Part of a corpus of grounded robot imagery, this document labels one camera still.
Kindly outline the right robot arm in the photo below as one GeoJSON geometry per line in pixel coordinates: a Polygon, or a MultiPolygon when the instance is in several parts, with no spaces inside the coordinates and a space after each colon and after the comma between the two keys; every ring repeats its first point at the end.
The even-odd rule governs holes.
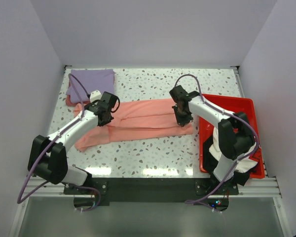
{"type": "Polygon", "coordinates": [[[210,181],[210,189],[215,194],[221,194],[227,189],[227,180],[232,178],[237,162],[246,157],[252,146],[259,146],[257,133],[245,113],[225,110],[197,91],[188,93],[178,85],[170,90],[170,95],[175,102],[172,108],[179,126],[190,123],[194,114],[218,130],[221,156],[212,172],[215,179],[210,181]]]}

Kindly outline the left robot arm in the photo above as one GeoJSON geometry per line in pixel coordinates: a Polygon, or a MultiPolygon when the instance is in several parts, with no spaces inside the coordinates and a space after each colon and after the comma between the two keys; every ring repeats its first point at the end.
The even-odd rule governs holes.
{"type": "Polygon", "coordinates": [[[113,120],[120,99],[109,92],[104,92],[82,107],[79,114],[63,128],[44,137],[33,140],[28,171],[52,184],[71,184],[82,194],[91,191],[92,175],[80,168],[71,167],[67,162],[67,152],[87,132],[96,127],[107,125],[113,120]]]}

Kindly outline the salmon pink t shirt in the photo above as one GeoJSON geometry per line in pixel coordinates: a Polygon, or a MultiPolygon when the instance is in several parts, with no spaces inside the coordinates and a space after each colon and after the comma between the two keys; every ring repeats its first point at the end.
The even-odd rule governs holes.
{"type": "Polygon", "coordinates": [[[121,141],[191,135],[192,125],[176,121],[172,99],[122,102],[113,120],[84,134],[74,147],[84,152],[90,147],[121,141]]]}

